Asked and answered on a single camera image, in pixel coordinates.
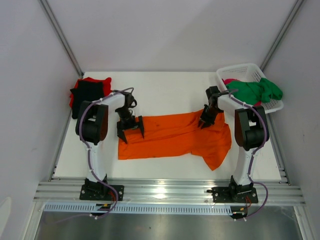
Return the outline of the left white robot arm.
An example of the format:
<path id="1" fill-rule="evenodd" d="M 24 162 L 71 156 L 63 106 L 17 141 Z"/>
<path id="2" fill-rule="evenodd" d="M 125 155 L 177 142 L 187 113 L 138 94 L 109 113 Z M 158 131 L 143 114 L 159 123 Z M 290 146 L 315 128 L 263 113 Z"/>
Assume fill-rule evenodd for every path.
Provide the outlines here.
<path id="1" fill-rule="evenodd" d="M 131 111 L 138 105 L 133 91 L 133 87 L 114 90 L 108 96 L 94 101 L 85 100 L 80 104 L 75 132 L 87 153 L 89 173 L 85 180 L 94 184 L 90 192 L 97 200 L 105 199 L 109 193 L 102 154 L 102 144 L 108 133 L 109 115 L 118 114 L 116 134 L 125 144 L 128 143 L 125 135 L 127 130 L 139 129 L 141 135 L 145 136 L 143 117 L 136 117 Z"/>

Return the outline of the orange t shirt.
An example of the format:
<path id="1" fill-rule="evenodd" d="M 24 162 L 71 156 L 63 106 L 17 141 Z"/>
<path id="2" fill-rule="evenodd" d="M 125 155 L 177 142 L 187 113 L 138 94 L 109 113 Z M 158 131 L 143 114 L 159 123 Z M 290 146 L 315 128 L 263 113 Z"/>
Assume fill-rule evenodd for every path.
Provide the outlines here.
<path id="1" fill-rule="evenodd" d="M 127 141 L 118 141 L 118 159 L 150 159 L 192 154 L 202 157 L 214 171 L 224 161 L 232 146 L 225 115 L 217 115 L 213 125 L 198 126 L 202 111 L 160 116 L 144 116 L 144 134 L 127 130 Z"/>

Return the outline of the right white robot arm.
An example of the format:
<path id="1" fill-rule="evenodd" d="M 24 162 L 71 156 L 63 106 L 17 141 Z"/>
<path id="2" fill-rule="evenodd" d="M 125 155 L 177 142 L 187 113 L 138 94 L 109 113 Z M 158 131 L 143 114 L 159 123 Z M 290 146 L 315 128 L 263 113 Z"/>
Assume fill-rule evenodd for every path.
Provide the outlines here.
<path id="1" fill-rule="evenodd" d="M 239 146 L 238 159 L 228 189 L 228 196 L 234 202 L 246 197 L 245 188 L 253 187 L 252 171 L 257 152 L 269 140 L 270 134 L 263 106 L 253 106 L 234 96 L 236 89 L 219 91 L 217 86 L 205 90 L 208 104 L 200 115 L 201 129 L 215 124 L 218 114 L 227 112 L 234 117 L 234 137 Z"/>

